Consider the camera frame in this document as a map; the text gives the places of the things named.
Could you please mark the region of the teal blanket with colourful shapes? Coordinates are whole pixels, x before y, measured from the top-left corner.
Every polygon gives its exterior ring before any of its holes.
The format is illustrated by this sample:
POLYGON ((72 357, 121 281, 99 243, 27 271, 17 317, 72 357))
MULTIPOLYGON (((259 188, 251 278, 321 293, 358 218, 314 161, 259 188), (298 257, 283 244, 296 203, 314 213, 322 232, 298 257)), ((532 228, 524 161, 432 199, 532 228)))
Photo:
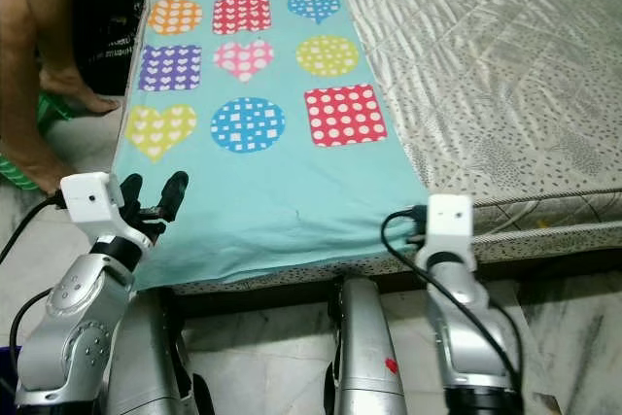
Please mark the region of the teal blanket with colourful shapes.
POLYGON ((190 184, 142 288, 227 285, 383 254, 428 198, 347 0, 147 0, 116 174, 190 184))

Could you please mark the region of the grey robot right leg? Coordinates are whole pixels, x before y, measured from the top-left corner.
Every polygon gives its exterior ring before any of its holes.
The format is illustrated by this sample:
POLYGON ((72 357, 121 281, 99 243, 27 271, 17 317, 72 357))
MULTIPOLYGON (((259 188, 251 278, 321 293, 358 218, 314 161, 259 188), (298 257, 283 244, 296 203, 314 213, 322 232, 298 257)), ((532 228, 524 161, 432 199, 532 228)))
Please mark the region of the grey robot right leg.
POLYGON ((364 276, 342 276, 329 316, 336 357, 326 370, 326 415, 407 415, 395 348, 379 290, 364 276))

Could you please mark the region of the grey robot leg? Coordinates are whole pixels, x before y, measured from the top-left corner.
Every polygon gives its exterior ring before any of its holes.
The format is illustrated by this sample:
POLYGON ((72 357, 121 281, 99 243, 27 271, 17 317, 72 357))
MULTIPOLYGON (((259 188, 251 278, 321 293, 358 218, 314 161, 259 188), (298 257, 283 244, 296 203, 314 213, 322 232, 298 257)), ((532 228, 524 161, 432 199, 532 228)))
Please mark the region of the grey robot leg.
POLYGON ((215 415, 203 376, 188 367, 183 327, 169 288, 130 299, 113 344, 103 415, 215 415))
POLYGON ((326 370, 326 415, 407 415, 395 348, 379 290, 364 276, 342 276, 329 316, 336 357, 326 370))

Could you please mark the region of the grey robot left leg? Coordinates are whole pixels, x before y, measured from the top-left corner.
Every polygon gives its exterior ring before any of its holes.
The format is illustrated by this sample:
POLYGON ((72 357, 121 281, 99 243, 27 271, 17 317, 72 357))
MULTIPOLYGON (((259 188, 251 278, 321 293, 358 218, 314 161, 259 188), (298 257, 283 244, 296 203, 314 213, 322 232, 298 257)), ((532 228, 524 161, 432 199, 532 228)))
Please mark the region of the grey robot left leg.
POLYGON ((215 415, 203 376, 188 367, 183 327, 169 288, 130 299, 113 344, 103 415, 215 415))

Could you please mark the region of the barefoot person in black shorts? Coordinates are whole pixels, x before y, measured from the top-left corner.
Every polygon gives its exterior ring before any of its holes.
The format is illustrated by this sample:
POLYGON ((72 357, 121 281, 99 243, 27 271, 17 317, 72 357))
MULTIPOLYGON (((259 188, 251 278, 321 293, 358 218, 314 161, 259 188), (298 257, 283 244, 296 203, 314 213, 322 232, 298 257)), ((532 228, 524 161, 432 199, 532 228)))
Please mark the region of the barefoot person in black shorts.
POLYGON ((119 108, 82 78, 72 41, 72 0, 0 0, 1 153, 40 191, 74 175, 37 127, 41 92, 67 96, 93 114, 119 108))

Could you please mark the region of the large black bag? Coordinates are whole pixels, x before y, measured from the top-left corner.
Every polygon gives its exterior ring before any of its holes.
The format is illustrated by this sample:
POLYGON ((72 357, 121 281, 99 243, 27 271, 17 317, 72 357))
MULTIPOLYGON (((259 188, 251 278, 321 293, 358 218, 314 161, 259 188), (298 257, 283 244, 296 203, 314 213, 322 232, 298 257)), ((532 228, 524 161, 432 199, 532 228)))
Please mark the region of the large black bag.
POLYGON ((98 94, 124 95, 146 0, 74 1, 77 67, 98 94))

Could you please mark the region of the grey quilted mattress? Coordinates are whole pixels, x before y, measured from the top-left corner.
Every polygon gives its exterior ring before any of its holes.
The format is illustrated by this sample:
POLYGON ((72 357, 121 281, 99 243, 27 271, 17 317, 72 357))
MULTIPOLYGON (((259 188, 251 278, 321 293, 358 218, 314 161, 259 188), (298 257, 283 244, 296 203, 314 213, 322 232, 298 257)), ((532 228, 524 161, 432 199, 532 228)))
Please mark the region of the grey quilted mattress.
MULTIPOLYGON (((622 248, 622 0, 347 1, 428 198, 471 198, 478 262, 622 248)), ((400 270, 383 248, 179 287, 400 270)))

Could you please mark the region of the purple plastic bucket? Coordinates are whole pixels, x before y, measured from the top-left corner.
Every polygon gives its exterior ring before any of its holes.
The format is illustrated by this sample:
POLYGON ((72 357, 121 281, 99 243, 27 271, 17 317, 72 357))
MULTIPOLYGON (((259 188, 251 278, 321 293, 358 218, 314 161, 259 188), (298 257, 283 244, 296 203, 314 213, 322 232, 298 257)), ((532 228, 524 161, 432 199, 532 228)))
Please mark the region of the purple plastic bucket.
POLYGON ((17 415, 17 356, 21 347, 0 349, 0 415, 17 415))

